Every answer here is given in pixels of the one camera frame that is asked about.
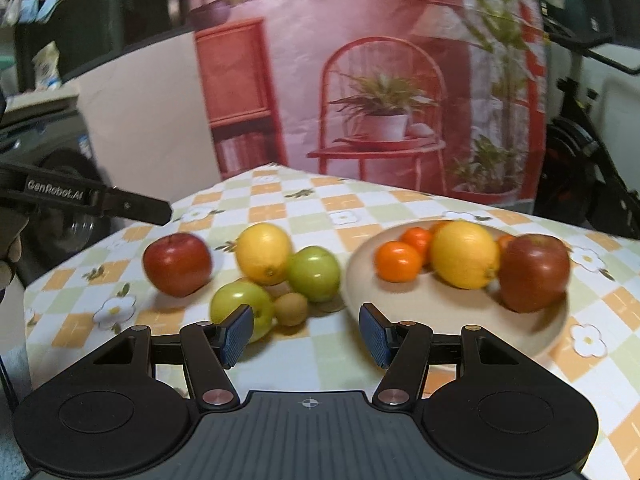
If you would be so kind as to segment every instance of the crosshair mark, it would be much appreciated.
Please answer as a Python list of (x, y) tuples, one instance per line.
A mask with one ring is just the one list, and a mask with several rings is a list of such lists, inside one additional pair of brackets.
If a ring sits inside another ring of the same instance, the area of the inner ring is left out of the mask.
[(309, 397), (308, 399), (299, 402), (299, 404), (302, 404), (305, 408), (308, 408), (310, 410), (311, 408), (315, 408), (316, 406), (318, 406), (318, 404), (322, 404), (322, 402)]

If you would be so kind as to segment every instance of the apple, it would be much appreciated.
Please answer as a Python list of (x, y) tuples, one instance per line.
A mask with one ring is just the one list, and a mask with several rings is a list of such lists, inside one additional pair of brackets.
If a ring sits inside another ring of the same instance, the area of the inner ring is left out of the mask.
[(209, 283), (213, 262), (203, 240), (176, 233), (158, 238), (145, 249), (142, 268), (160, 292), (184, 298)]
[(340, 289), (340, 264), (324, 247), (305, 247), (290, 257), (287, 281), (291, 290), (309, 301), (331, 301)]
[(500, 293), (509, 309), (536, 312), (564, 296), (570, 275), (569, 251), (561, 240), (548, 235), (521, 235), (501, 256)]
[(243, 303), (254, 312), (254, 333), (249, 339), (252, 343), (269, 333), (275, 314), (271, 296), (260, 285), (238, 280), (221, 286), (211, 298), (209, 316), (212, 323), (222, 323)]

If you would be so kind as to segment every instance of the orange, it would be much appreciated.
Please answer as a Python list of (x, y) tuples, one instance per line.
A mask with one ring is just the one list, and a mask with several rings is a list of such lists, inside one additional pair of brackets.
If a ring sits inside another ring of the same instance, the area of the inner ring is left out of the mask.
[(436, 223), (431, 224), (429, 231), (431, 231), (431, 234), (435, 236), (440, 229), (451, 222), (453, 222), (453, 220), (438, 220)]
[(515, 239), (516, 237), (513, 235), (502, 235), (501, 237), (499, 237), (496, 242), (498, 242), (498, 245), (500, 246), (500, 254), (506, 251), (509, 244)]
[(387, 242), (378, 247), (374, 266), (381, 280), (392, 283), (412, 282), (422, 268), (422, 257), (409, 244)]
[(433, 235), (430, 231), (427, 231), (427, 229), (411, 227), (402, 233), (400, 241), (411, 245), (411, 247), (418, 251), (418, 254), (422, 257), (422, 264), (427, 265), (431, 261), (430, 245), (432, 237)]

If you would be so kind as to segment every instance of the table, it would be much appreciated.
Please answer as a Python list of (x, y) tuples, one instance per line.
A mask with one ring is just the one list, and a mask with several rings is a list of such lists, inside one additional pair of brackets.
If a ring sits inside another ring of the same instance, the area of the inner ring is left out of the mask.
[[(512, 234), (542, 233), (572, 247), (570, 321), (542, 364), (585, 394), (600, 434), (584, 469), (590, 480), (640, 476), (640, 242), (611, 237), (516, 212), (367, 182), (319, 176), (276, 164), (230, 178), (174, 205), (164, 227), (134, 224), (76, 255), (25, 292), (28, 352), (38, 386), (110, 339), (146, 324), (177, 333), (207, 319), (214, 291), (239, 277), (233, 240), (252, 222), (286, 229), (297, 249), (322, 245), (344, 264), (368, 237), (390, 226), (431, 218), (462, 218)], [(193, 232), (216, 248), (220, 270), (183, 300), (155, 291), (140, 257), (172, 232)], [(382, 372), (360, 343), (345, 310), (316, 312), (297, 329), (274, 329), (250, 345), (229, 371), (238, 393), (255, 390), (375, 390)], [(158, 378), (185, 388), (180, 367)], [(452, 380), (430, 372), (428, 395)]]

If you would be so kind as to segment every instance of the chair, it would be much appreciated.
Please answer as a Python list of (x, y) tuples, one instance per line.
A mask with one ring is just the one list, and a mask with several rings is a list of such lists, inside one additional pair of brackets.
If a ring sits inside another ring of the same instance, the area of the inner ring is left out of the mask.
[[(353, 94), (353, 82), (348, 76), (373, 76), (376, 73), (411, 78), (434, 101), (434, 105), (425, 106), (412, 114), (413, 123), (425, 123), (434, 131), (433, 143), (421, 148), (391, 151), (362, 151), (347, 143), (328, 146), (336, 139), (354, 136), (358, 122), (350, 118), (348, 110), (341, 112), (340, 105), (330, 102)], [(442, 108), (445, 99), (446, 88), (438, 65), (417, 45), (386, 36), (352, 41), (334, 52), (322, 68), (319, 147), (307, 153), (307, 156), (319, 159), (321, 174), (326, 174), (329, 160), (357, 160), (361, 180), (367, 180), (366, 161), (369, 159), (408, 158), (414, 165), (415, 190), (420, 190), (422, 160), (425, 154), (437, 152), (442, 191), (445, 194), (447, 187), (442, 155), (446, 146), (442, 139)]]

